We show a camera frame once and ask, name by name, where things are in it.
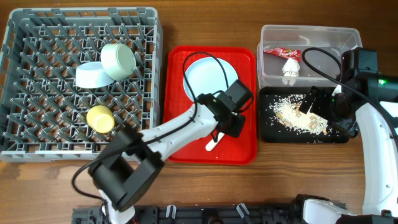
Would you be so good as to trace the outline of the white plastic spoon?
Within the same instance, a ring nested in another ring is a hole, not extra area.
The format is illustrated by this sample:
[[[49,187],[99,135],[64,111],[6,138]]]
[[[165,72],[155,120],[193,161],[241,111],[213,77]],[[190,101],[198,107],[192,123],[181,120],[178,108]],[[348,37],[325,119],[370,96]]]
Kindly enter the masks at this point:
[[[222,140],[223,136],[224,136],[224,133],[219,133],[219,135],[218,135],[218,137],[217,137],[216,140],[214,140],[214,139],[211,140],[211,141],[205,146],[206,151],[208,151],[208,152],[212,151],[212,150],[217,146],[217,144]]]

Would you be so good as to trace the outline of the white rice pile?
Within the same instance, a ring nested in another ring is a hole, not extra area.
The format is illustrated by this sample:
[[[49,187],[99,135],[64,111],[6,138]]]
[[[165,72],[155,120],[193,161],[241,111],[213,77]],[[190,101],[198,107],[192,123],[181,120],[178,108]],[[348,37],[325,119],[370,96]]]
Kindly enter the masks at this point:
[[[271,119],[288,131],[299,134],[328,135],[327,120],[320,116],[299,111],[305,95],[278,96],[269,107]]]

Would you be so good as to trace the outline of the green bowl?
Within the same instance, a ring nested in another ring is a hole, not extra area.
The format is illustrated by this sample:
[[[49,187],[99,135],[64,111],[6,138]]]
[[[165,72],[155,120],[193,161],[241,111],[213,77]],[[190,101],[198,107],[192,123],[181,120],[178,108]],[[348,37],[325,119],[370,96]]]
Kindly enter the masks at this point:
[[[106,44],[100,53],[105,72],[115,81],[127,79],[136,68],[132,50],[124,44]]]

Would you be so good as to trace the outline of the yellow plastic cup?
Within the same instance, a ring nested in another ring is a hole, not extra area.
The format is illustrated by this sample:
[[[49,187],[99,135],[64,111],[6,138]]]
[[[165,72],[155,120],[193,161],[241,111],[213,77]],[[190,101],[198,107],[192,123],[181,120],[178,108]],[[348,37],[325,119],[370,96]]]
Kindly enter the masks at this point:
[[[105,134],[114,128],[113,113],[106,106],[92,107],[86,115],[86,121],[98,133]]]

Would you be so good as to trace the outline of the light blue small bowl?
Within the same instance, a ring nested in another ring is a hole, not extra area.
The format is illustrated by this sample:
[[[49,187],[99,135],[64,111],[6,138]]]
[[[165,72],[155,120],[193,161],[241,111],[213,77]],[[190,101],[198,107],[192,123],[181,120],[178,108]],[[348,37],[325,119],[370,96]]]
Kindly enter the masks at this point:
[[[101,62],[87,62],[76,68],[75,84],[80,88],[101,88],[114,83]]]

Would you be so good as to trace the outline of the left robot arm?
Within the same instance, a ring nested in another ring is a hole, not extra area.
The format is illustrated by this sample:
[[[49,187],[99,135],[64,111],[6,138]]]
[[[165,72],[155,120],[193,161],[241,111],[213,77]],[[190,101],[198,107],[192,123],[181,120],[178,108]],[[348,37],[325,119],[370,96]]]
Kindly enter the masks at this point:
[[[201,94],[186,112],[156,128],[119,131],[88,167],[104,200],[107,220],[131,220],[134,204],[148,191],[165,160],[181,148],[213,132],[238,137],[246,119],[245,105],[251,103],[250,93]]]

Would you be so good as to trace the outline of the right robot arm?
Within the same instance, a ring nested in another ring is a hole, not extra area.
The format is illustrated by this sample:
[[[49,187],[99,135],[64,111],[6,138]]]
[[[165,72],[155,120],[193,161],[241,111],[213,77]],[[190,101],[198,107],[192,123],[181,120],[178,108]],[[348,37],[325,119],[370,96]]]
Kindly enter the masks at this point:
[[[299,110],[328,121],[333,128],[363,144],[365,194],[362,213],[355,215],[324,199],[305,199],[300,215],[305,223],[397,223],[397,78],[382,75],[377,52],[357,47],[337,61],[340,74],[334,92],[312,86]]]

